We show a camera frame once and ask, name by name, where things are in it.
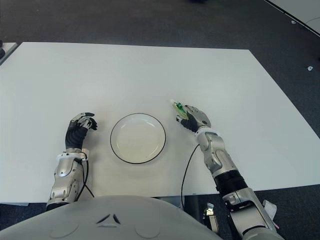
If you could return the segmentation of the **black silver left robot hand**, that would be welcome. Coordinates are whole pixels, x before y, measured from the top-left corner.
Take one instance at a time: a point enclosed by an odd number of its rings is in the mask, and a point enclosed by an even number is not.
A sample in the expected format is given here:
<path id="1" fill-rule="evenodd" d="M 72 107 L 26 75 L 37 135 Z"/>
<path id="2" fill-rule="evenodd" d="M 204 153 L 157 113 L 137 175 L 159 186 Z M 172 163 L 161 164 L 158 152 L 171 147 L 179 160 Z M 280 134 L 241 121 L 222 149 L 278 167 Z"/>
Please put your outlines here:
<path id="1" fill-rule="evenodd" d="M 81 112 L 71 119 L 65 134 L 66 149 L 81 149 L 89 130 L 96 131 L 98 123 L 94 120 L 94 113 Z"/>

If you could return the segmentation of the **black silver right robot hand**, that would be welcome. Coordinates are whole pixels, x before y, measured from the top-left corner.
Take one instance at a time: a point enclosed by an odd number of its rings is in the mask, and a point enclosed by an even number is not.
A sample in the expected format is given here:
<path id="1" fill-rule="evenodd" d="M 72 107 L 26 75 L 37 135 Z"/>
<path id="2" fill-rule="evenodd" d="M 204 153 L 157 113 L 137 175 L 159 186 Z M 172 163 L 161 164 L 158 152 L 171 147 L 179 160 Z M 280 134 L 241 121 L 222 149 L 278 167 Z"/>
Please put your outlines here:
<path id="1" fill-rule="evenodd" d="M 187 119 L 181 118 L 180 115 L 176 116 L 176 121 L 184 128 L 196 133 L 200 128 L 210 128 L 212 126 L 207 115 L 198 108 L 191 105 L 185 105 L 184 110 Z"/>

